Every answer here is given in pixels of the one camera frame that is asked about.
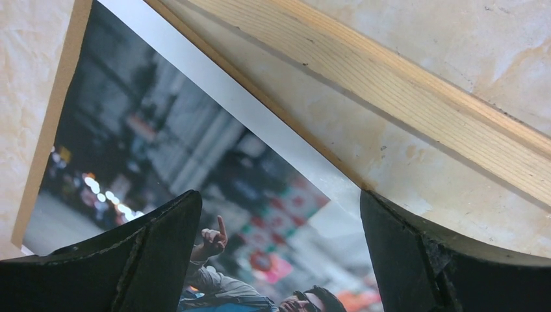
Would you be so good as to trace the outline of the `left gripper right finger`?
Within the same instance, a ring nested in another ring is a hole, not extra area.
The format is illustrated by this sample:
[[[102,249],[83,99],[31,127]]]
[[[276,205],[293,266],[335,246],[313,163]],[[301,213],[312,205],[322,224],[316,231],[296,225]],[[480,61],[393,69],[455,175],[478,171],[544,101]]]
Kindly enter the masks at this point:
[[[550,310],[548,258],[472,239],[370,190],[359,205],[384,310]]]

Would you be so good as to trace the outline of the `printed photo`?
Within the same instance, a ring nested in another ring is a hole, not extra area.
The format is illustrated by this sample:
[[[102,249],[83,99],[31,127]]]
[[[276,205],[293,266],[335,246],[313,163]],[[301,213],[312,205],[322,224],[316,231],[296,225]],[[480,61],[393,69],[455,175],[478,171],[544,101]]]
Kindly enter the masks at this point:
[[[226,234],[190,263],[179,311],[382,311],[361,224],[307,170],[93,1],[23,236],[46,255],[201,193],[198,229]]]

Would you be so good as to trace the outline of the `wooden picture frame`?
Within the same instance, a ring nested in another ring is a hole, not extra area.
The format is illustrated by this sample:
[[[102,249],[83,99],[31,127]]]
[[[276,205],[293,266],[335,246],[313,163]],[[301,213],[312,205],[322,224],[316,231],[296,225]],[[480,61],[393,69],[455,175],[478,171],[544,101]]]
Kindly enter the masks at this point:
[[[531,197],[550,203],[550,138],[301,1],[196,1]]]

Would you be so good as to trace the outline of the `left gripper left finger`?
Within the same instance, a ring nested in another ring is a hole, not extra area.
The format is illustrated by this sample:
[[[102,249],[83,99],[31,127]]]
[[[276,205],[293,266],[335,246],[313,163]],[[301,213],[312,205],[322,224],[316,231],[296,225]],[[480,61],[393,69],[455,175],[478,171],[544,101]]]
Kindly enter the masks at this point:
[[[1,261],[1,310],[175,311],[201,208],[189,190],[49,255]]]

